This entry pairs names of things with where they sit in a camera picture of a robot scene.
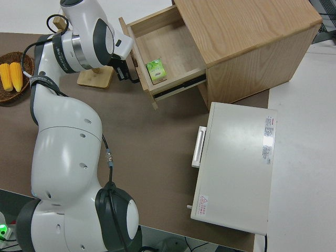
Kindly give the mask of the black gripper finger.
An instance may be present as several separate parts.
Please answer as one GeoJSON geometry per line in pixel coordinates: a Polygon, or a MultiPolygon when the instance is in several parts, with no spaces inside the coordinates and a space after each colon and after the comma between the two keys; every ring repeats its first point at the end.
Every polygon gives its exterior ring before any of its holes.
{"type": "Polygon", "coordinates": [[[130,79],[128,67],[118,67],[116,72],[120,81],[130,79]]]}

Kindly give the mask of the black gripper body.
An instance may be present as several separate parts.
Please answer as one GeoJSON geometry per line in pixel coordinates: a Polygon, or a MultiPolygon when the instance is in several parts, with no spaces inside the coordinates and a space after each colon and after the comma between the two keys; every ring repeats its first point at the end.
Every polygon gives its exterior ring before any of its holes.
{"type": "Polygon", "coordinates": [[[117,54],[113,54],[111,58],[111,66],[114,70],[128,70],[127,62],[125,59],[121,59],[121,57],[117,54]]]}

